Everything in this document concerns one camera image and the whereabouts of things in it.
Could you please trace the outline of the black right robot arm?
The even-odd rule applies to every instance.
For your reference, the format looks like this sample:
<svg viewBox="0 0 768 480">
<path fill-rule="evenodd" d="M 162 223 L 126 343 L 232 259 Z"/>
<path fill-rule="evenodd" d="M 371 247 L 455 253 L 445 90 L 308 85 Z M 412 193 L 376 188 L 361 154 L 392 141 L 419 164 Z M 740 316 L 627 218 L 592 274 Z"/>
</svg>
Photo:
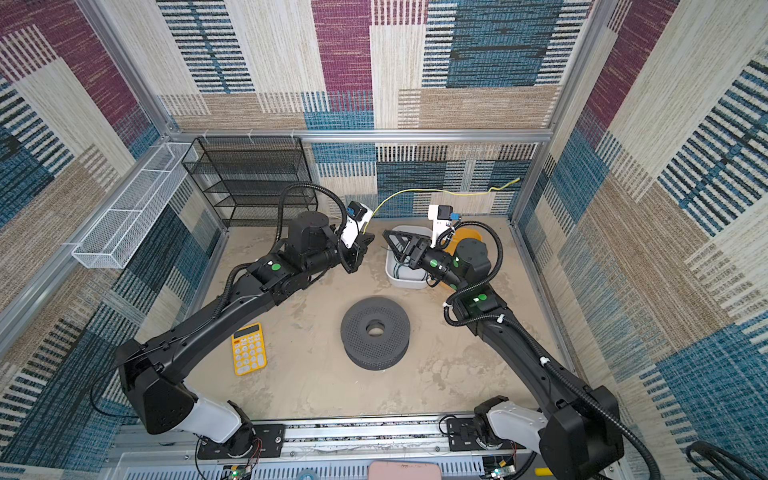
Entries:
<svg viewBox="0 0 768 480">
<path fill-rule="evenodd" d="M 650 478 L 660 478 L 650 450 L 621 421 L 616 397 L 604 386 L 590 387 L 554 359 L 492 287 L 502 266 L 503 245 L 490 226 L 478 226 L 494 240 L 494 260 L 486 244 L 475 239 L 464 239 L 447 253 L 428 236 L 386 230 L 383 237 L 397 261 L 452 288 L 443 304 L 446 323 L 466 327 L 488 344 L 536 400 L 543 424 L 531 420 L 524 426 L 503 401 L 485 415 L 493 434 L 536 451 L 558 479 L 599 477 L 624 456 L 626 444 L 639 453 Z"/>
</svg>

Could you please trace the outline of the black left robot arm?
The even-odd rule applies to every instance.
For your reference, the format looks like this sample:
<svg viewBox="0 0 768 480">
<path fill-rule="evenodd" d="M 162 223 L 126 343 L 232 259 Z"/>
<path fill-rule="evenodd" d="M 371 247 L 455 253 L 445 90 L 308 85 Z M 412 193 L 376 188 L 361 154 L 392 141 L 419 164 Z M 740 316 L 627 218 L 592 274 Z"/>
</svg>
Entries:
<svg viewBox="0 0 768 480">
<path fill-rule="evenodd" d="M 304 211 L 290 222 L 279 216 L 268 253 L 235 266 L 215 300 L 158 336 L 144 342 L 129 339 L 117 347 L 112 369 L 148 434 L 181 430 L 217 444 L 250 444 L 252 426 L 243 410 L 233 402 L 204 398 L 185 385 L 186 377 L 240 328 L 330 269 L 340 265 L 352 274 L 361 265 L 374 239 L 366 230 L 373 210 L 357 201 L 345 204 L 328 188 L 308 182 L 285 187 L 280 209 L 294 190 L 327 196 L 340 211 L 339 224 L 331 225 L 320 211 Z"/>
</svg>

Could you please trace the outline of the dark grey foam spool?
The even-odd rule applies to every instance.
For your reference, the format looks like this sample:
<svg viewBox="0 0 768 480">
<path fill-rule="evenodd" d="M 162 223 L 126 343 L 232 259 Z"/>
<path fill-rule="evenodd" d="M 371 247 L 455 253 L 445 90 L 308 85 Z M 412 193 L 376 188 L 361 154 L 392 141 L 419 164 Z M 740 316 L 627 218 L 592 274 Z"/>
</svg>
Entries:
<svg viewBox="0 0 768 480">
<path fill-rule="evenodd" d="M 410 343 L 411 324 L 406 311 L 395 301 L 368 297 L 345 313 L 340 334 L 345 353 L 358 367 L 381 371 L 397 364 Z"/>
</svg>

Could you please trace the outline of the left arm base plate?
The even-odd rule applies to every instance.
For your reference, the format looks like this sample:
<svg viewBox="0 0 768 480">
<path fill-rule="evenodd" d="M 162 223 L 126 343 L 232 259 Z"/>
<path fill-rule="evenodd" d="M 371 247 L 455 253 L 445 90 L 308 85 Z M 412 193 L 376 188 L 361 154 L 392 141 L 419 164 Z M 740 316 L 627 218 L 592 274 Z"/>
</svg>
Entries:
<svg viewBox="0 0 768 480">
<path fill-rule="evenodd" d="M 209 439 L 196 448 L 198 460 L 254 460 L 278 458 L 283 449 L 285 424 L 258 424 L 240 428 L 223 444 Z"/>
</svg>

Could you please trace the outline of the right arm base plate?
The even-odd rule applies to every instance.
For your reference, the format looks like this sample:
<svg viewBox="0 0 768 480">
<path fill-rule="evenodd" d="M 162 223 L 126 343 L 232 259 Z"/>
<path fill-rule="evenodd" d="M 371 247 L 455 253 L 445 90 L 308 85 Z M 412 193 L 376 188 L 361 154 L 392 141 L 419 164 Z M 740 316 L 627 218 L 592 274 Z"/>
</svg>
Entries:
<svg viewBox="0 0 768 480">
<path fill-rule="evenodd" d="M 512 451 L 521 448 L 510 440 L 482 439 L 474 419 L 470 417 L 446 415 L 438 421 L 438 430 L 447 437 L 451 452 Z"/>
</svg>

